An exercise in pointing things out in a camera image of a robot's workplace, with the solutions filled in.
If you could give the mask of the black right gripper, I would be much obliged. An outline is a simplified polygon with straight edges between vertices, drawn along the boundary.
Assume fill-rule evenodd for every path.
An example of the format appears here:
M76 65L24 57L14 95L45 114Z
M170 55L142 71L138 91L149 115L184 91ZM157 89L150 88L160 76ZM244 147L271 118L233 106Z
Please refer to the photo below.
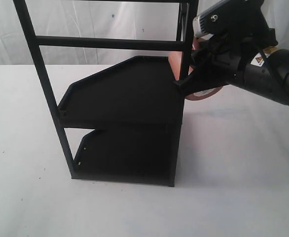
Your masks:
M273 28L265 32L231 29L214 35L192 53L188 75L174 80L173 89L186 97L226 84L244 86L252 74L268 70L267 59L274 46Z

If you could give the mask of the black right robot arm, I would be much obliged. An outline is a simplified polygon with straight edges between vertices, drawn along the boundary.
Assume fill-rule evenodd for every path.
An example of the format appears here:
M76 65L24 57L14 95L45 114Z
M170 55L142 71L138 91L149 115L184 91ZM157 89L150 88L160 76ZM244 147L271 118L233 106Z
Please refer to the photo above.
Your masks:
M176 85L183 96L233 85L289 106L289 50L266 48L265 42L214 35L192 53L193 72Z

